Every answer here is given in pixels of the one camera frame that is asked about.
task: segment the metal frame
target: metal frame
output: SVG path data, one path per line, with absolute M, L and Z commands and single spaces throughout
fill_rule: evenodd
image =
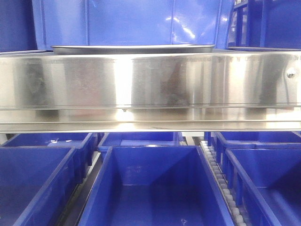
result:
M 298 130 L 301 52 L 0 57 L 0 132 Z

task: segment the screw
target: screw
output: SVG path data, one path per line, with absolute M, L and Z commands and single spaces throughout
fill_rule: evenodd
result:
M 292 77 L 294 77 L 296 75 L 295 69 L 293 69 L 293 68 L 288 69 L 286 75 L 289 79 L 291 79 Z

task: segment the stainless steel shelf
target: stainless steel shelf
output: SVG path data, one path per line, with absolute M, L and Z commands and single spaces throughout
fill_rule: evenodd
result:
M 0 56 L 0 132 L 299 130 L 301 51 Z

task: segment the metal pan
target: metal pan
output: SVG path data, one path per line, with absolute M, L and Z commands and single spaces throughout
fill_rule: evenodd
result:
M 211 53 L 214 45 L 52 46 L 57 55 Z
M 300 51 L 301 49 L 297 48 L 266 48 L 266 47 L 228 47 L 230 50 L 238 51 L 253 51 L 253 52 L 267 52 L 267 51 Z

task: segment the blue plastic bin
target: blue plastic bin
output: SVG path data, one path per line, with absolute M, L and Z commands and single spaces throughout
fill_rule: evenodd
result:
M 301 149 L 227 149 L 228 186 L 252 225 L 301 225 Z
M 113 132 L 104 135 L 98 145 L 103 161 L 107 151 L 112 146 L 141 146 L 141 145 L 180 145 L 183 141 L 181 132 Z
M 296 132 L 215 132 L 211 141 L 223 173 L 227 170 L 226 158 L 223 158 L 226 148 L 301 148 L 301 135 Z
M 38 49 L 227 44 L 232 0 L 32 0 Z
M 104 137 L 104 133 L 97 133 L 97 145 L 100 143 L 103 137 Z
M 195 146 L 113 147 L 79 226 L 234 226 Z
M 229 46 L 301 48 L 300 17 L 297 0 L 242 1 L 232 13 Z
M 92 163 L 92 154 L 96 150 L 97 135 L 94 133 L 32 133 L 17 134 L 3 147 L 74 147 L 77 150 L 78 165 L 76 165 L 77 183 L 82 183 L 87 174 L 87 166 Z
M 0 148 L 0 225 L 55 225 L 75 188 L 76 150 Z
M 31 0 L 0 0 L 0 52 L 36 49 Z

